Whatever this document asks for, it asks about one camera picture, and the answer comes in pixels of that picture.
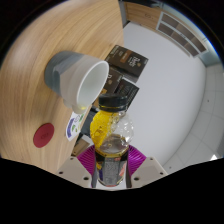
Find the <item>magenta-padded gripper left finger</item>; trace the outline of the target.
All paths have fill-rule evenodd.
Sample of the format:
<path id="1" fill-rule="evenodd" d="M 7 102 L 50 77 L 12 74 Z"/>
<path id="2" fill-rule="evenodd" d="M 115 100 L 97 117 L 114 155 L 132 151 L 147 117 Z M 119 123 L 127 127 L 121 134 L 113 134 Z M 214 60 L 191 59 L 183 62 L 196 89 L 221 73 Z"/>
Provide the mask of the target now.
<path id="1" fill-rule="evenodd" d="M 77 157 L 70 156 L 56 175 L 84 188 L 95 188 L 97 171 L 94 146 L 88 147 Z"/>

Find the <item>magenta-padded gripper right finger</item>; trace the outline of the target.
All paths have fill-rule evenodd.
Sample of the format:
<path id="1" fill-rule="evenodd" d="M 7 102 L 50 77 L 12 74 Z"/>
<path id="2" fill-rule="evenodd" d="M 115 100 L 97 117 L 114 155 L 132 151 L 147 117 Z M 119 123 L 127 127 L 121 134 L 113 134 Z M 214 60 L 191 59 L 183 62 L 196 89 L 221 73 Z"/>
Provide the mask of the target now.
<path id="1" fill-rule="evenodd" d="M 143 187 L 160 178 L 167 172 L 154 157 L 146 157 L 133 146 L 129 146 L 126 168 L 126 186 Z"/>

